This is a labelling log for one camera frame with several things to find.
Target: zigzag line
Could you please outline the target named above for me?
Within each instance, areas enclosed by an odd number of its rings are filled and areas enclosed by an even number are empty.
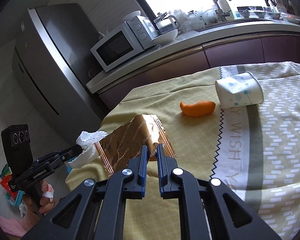
[[[220,72],[220,77],[222,78],[221,67],[219,67],[219,72]],[[221,134],[222,134],[222,129],[223,129],[223,126],[222,126],[222,125],[223,125],[223,120],[224,120],[224,118],[223,118],[223,110],[221,109],[220,125],[219,125],[219,126],[220,126],[220,129],[219,129],[219,134],[218,134],[219,139],[218,139],[218,144],[217,144],[216,155],[215,155],[215,157],[214,157],[214,159],[215,159],[216,161],[213,163],[214,168],[211,170],[212,174],[210,175],[210,178],[212,178],[212,176],[216,174],[216,173],[214,172],[214,169],[217,168],[216,163],[217,163],[217,161],[218,161],[218,156],[219,156],[219,152],[218,152],[218,151],[220,150],[219,145],[221,144],[220,139],[221,139]]]

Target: white countertop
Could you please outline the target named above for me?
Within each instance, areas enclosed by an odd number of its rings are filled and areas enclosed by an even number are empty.
[[[138,68],[143,67],[144,65],[200,44],[225,39],[230,36],[272,31],[290,31],[300,33],[300,25],[293,24],[288,21],[272,20],[231,24],[202,32],[190,31],[183,33],[178,35],[174,41],[146,50],[108,72],[103,70],[90,80],[87,87],[91,93],[98,92],[112,82]]]

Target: microwave window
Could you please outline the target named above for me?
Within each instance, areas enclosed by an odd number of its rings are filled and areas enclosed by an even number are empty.
[[[122,31],[111,37],[96,50],[107,66],[131,51],[133,51],[133,47],[131,47]]]

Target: human hand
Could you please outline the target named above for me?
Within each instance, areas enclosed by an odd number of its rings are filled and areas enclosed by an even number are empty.
[[[49,188],[48,183],[44,180],[42,180],[40,183],[41,183],[42,193],[47,192],[48,188]],[[33,203],[32,198],[28,194],[24,194],[22,196],[22,200],[26,204],[26,206],[29,210],[31,210],[32,212],[35,212],[34,208],[32,206],[32,203]],[[41,207],[39,209],[39,212],[41,214],[46,214],[46,213],[49,213],[56,206],[56,200],[55,200],[55,198],[53,198],[53,201],[50,202],[49,198],[41,197],[40,198],[40,205],[41,205]]]

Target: microwave door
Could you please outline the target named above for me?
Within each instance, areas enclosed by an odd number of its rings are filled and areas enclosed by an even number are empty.
[[[143,50],[126,22],[107,34],[91,49],[106,72]]]

